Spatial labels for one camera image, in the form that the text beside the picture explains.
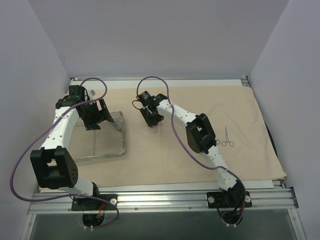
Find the steel forceps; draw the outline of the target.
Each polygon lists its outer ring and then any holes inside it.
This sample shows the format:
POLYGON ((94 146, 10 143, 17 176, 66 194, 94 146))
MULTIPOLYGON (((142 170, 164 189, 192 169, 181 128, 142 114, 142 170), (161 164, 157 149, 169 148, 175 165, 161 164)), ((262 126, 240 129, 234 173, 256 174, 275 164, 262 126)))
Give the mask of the steel forceps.
POLYGON ((113 123, 113 126, 119 131, 119 132, 123 132, 124 130, 124 124, 122 121, 115 121, 113 123))

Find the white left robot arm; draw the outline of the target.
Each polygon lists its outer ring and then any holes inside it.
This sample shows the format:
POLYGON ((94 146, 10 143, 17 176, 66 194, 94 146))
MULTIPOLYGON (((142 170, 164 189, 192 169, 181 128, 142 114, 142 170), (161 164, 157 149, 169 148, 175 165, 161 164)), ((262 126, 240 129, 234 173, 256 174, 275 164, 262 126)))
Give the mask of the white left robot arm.
POLYGON ((40 149, 32 150, 30 161, 40 188, 61 190, 83 198, 90 210, 100 206, 101 197, 95 183, 80 177, 69 153, 73 129, 82 120, 86 131, 100 130, 100 123, 114 122, 102 97, 82 85, 71 85, 68 95, 55 104, 51 130, 40 149))

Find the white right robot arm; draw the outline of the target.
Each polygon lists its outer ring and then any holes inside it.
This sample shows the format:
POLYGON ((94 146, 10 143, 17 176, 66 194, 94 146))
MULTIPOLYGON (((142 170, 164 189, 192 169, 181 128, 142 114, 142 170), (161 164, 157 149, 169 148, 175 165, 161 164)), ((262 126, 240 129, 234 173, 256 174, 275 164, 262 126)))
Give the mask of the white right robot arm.
POLYGON ((216 175, 218 187, 224 191, 223 203, 230 207, 238 203, 240 194, 236 189, 244 194, 245 186, 224 161, 208 116, 189 112, 162 93, 151 96, 144 91, 137 100, 142 104, 140 112, 149 127, 156 126, 165 117, 170 118, 173 133, 186 153, 216 175))

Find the steel surgical scissors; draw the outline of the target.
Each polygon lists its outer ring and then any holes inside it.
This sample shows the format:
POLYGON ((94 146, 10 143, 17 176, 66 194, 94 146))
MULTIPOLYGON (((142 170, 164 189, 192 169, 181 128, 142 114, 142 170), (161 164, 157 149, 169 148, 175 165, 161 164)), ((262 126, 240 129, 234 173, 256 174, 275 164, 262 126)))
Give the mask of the steel surgical scissors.
POLYGON ((221 145, 223 147, 226 147, 226 146, 234 147, 235 146, 235 143, 229 139, 227 127, 225 127, 225 140, 223 140, 221 142, 221 145))

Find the beige cloth wrap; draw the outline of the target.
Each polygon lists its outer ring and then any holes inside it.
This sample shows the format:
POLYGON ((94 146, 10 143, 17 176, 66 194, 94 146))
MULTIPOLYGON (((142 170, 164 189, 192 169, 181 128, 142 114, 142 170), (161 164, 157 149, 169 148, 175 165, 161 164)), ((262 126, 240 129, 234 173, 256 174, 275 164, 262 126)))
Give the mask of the beige cloth wrap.
MULTIPOLYGON (((197 164, 177 140, 168 117, 148 127, 133 88, 110 89, 105 102, 124 117, 123 156, 76 162, 82 178, 99 187, 181 184, 215 181, 212 170, 197 164)), ((206 114, 220 141, 225 127, 234 147, 220 145, 228 168, 242 181, 279 180, 286 176, 268 135, 253 91, 245 86, 172 87, 170 100, 195 113, 206 114)))

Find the wire mesh instrument tray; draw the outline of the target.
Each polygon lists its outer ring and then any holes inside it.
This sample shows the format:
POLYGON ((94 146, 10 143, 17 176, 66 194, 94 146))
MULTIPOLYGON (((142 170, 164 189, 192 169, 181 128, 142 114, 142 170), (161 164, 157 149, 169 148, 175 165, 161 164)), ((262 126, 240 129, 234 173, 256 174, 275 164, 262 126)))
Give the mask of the wire mesh instrument tray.
POLYGON ((75 162, 112 159, 126 153, 124 115, 121 111, 111 112, 110 115, 114 122, 123 122, 123 132, 118 131, 113 122, 101 122, 100 130, 86 130, 81 119, 76 122, 68 148, 75 162))

